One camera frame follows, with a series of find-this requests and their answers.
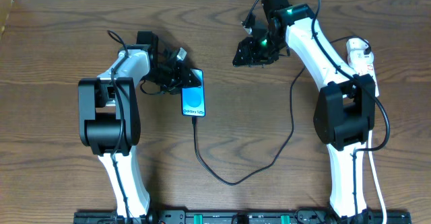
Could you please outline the blue Galaxy smartphone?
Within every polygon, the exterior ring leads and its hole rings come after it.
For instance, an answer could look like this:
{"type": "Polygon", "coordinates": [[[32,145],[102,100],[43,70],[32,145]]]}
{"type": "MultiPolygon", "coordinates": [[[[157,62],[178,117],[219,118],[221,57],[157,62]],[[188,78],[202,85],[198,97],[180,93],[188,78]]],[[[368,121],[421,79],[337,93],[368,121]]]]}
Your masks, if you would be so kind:
{"type": "Polygon", "coordinates": [[[205,116],[205,88],[203,80],[203,71],[193,69],[192,72],[200,80],[201,85],[198,87],[183,88],[181,91],[182,113],[183,116],[205,116]]]}

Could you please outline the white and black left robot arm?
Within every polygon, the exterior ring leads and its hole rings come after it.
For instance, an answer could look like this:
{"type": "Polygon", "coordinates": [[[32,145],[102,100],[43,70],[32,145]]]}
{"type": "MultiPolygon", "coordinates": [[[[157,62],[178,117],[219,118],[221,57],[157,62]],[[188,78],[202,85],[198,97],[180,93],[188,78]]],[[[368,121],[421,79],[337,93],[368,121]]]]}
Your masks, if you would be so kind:
{"type": "Polygon", "coordinates": [[[112,30],[107,34],[121,45],[117,59],[97,77],[78,83],[79,136],[102,162],[117,200],[113,217],[100,222],[157,223],[136,157],[141,136],[136,89],[149,81],[160,94],[177,94],[202,83],[186,63],[186,50],[166,47],[160,52],[153,32],[139,31],[134,44],[112,30]]]}

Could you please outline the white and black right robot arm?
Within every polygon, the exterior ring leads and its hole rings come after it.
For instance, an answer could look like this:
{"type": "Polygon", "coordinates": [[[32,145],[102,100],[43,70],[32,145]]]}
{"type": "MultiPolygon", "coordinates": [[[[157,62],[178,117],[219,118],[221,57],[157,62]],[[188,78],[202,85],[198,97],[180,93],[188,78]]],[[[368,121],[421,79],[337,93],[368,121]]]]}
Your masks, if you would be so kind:
{"type": "Polygon", "coordinates": [[[319,91],[313,124],[327,146],[331,165],[330,207],[339,222],[359,221],[367,209],[362,191],[362,159],[374,128],[376,82],[346,63],[321,32],[319,10],[288,0],[257,0],[267,25],[253,12],[242,22],[248,36],[239,42],[235,67],[270,65],[281,50],[294,51],[319,91]]]}

